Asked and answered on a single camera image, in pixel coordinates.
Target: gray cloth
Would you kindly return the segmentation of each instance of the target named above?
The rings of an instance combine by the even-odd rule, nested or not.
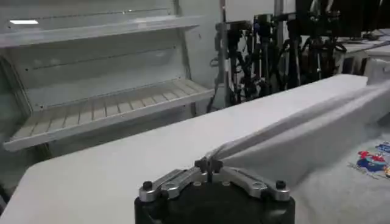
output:
[[[376,124],[390,112],[389,102],[390,82],[368,86],[214,153],[226,166],[287,181],[297,200],[296,223],[390,223],[390,195],[383,195],[390,182],[373,181],[347,163],[357,145],[379,136]]]

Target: white table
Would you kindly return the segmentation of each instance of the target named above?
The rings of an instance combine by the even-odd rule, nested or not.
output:
[[[344,46],[347,48],[347,55],[353,55],[357,52],[369,51],[378,47],[387,46],[390,43],[388,41],[362,41],[361,43],[346,43]]]
[[[131,224],[145,180],[177,168],[333,97],[367,79],[337,75],[263,99],[158,128],[31,167],[0,224]]]
[[[371,57],[390,57],[390,45],[370,49],[366,51]]]

